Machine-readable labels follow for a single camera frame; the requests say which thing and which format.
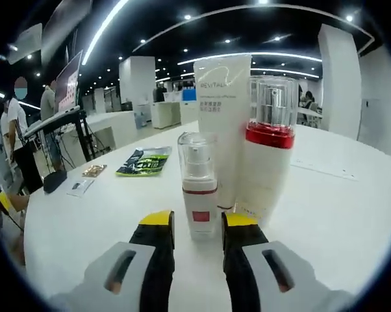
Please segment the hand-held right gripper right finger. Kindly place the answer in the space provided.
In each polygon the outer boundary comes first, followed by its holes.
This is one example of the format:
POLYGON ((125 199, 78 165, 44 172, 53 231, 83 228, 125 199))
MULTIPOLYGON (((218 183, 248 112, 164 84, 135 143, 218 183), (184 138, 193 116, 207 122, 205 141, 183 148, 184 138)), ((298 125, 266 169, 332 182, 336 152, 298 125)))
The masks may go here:
POLYGON ((351 294, 319 282, 308 261, 269 241, 255 219, 222 213, 221 232, 233 311, 351 311, 351 294))

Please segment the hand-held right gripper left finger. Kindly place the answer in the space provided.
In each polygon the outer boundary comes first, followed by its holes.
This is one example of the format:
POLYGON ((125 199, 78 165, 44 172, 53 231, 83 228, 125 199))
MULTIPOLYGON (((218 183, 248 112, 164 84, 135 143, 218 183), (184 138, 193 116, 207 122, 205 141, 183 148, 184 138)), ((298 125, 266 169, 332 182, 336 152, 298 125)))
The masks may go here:
POLYGON ((174 212, 143 218, 128 242, 89 264, 83 281, 50 298, 53 311, 167 311, 175 271, 174 212))

